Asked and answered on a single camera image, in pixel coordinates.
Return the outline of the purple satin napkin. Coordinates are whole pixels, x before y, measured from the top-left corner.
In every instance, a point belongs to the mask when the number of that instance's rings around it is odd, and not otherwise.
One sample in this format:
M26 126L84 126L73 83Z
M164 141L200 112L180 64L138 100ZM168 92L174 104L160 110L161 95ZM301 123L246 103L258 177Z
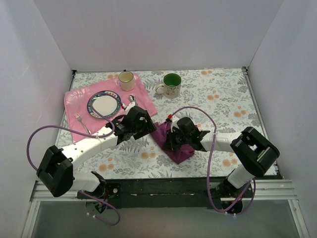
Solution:
M197 141L193 141L189 132L181 130L171 124L155 122L156 130L151 133L151 137L163 152L176 164L189 159L195 151L202 149Z

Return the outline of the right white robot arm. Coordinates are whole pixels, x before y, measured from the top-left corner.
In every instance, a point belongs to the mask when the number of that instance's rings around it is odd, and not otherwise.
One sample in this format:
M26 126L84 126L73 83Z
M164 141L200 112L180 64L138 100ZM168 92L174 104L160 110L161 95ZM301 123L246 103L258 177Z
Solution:
M236 154L241 165L218 186L223 194L230 197L241 193L242 187L253 178L263 177L280 156L279 150L251 126L241 133L212 134L209 130L199 130L188 117L178 119L170 116L166 122L170 129L166 132L162 148L169 152L179 152L181 146L189 145L195 151L214 149Z

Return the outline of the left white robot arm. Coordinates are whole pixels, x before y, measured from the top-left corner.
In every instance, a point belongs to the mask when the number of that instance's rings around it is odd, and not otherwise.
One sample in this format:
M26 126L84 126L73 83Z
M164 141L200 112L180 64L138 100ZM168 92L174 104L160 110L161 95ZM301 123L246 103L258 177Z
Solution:
M137 140L155 130L148 112L134 106L126 115L116 117L79 142L63 148L48 148L37 169L37 176L53 197L60 197L69 190L83 190L94 198L101 198L106 191L106 180L97 172L82 173L76 172L76 169L105 149L130 138Z

